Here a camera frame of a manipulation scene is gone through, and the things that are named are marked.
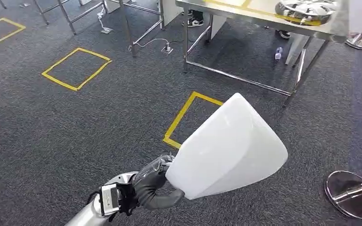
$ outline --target plastic water bottle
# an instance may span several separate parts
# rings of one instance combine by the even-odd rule
[[[282,47],[278,47],[277,51],[275,52],[275,59],[280,60],[282,56]]]

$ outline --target stanchion base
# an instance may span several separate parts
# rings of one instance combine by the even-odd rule
[[[362,177],[348,171],[335,171],[328,176],[325,182],[325,194],[342,213],[352,218],[362,219],[362,195],[342,202],[335,201],[336,196],[360,184],[362,184]]]
[[[345,43],[353,48],[361,49],[362,50],[362,39],[354,43],[355,38],[359,35],[359,33],[350,33],[349,38],[345,41]]]

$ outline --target table leg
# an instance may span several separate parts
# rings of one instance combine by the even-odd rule
[[[2,0],[0,0],[0,5],[3,7],[3,8],[6,8],[5,4],[3,3]]]
[[[312,42],[313,40],[313,37],[309,37],[309,39],[307,40],[306,44],[303,46],[303,49],[306,49],[307,47],[309,47],[310,43]],[[296,61],[295,63],[293,64],[293,67],[296,67],[296,65],[299,63],[299,59],[300,59],[300,56],[302,55],[302,51],[300,51],[299,55],[297,56],[296,58]]]
[[[321,55],[324,53],[325,49],[327,48],[329,44],[329,40],[326,40],[323,45],[321,45],[319,51],[316,53],[316,55],[314,56],[313,60],[310,62],[309,66],[307,67],[306,71],[303,73],[300,81],[295,85],[291,95],[288,97],[288,99],[284,102],[284,106],[283,107],[287,107],[289,105],[289,103],[292,101],[292,99],[295,97],[296,92],[298,91],[298,89],[303,85],[303,83],[306,81],[306,79],[309,77],[310,71],[312,70],[312,68],[314,67],[314,65],[316,64],[316,62],[318,61],[318,59],[321,57]]]
[[[107,6],[106,6],[106,1],[105,0],[102,0],[102,5],[103,5],[103,8],[105,9],[105,13],[106,14],[109,14],[108,10],[107,10]]]
[[[162,19],[162,22],[160,23],[160,29],[165,29],[165,16],[163,12],[163,0],[159,0],[159,10],[160,10],[160,19]]]
[[[292,35],[293,35],[292,39],[290,39],[290,41],[292,41],[292,44],[291,47],[289,48],[288,57],[285,60],[286,65],[290,63],[292,57],[295,55],[298,49],[300,49],[299,46],[301,45],[302,40],[305,38],[305,36],[302,34],[292,34]]]
[[[210,43],[210,42],[212,41],[213,14],[210,14],[209,26],[210,26],[210,29],[209,29],[209,31],[207,32],[207,40],[206,40],[206,43]]]
[[[188,70],[188,8],[184,7],[184,45],[182,46],[182,52],[184,55],[184,72]]]
[[[72,32],[73,32],[73,34],[74,34],[74,35],[76,35],[77,33],[75,32],[75,29],[74,29],[73,23],[71,22],[70,18],[68,17],[68,14],[67,14],[67,12],[66,12],[65,7],[63,6],[62,1],[61,1],[61,0],[58,0],[58,4],[59,4],[60,8],[62,9],[62,12],[63,12],[63,14],[64,14],[64,16],[65,16],[65,18],[66,18],[66,20],[67,20],[67,22],[68,22],[69,26],[70,26],[70,28],[71,28],[71,30],[72,30]]]
[[[134,42],[132,41],[130,25],[128,24],[127,15],[125,13],[123,0],[119,0],[119,4],[120,4],[121,13],[123,15],[125,32],[127,34],[127,38],[128,38],[129,43],[130,43],[130,45],[128,46],[128,50],[131,51],[131,54],[132,54],[133,57],[136,57],[135,45],[134,45]]]
[[[45,21],[45,23],[49,24],[49,21],[46,19],[45,14],[44,14],[41,6],[38,4],[37,0],[34,0],[34,3],[37,6],[37,9],[38,9],[39,13],[41,14],[41,16],[42,16],[43,20]]]

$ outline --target black glove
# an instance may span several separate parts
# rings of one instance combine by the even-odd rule
[[[156,190],[165,185],[165,173],[173,156],[162,155],[144,167],[132,180],[138,201],[148,210],[169,208],[176,205],[185,195],[181,190],[169,195],[157,195]]]

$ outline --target stainless steel tabletop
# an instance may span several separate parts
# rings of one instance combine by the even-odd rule
[[[343,43],[349,34],[349,0],[339,0],[339,10],[323,25],[293,24],[276,16],[279,0],[175,0],[179,7],[208,12],[253,24],[269,26],[318,39]]]

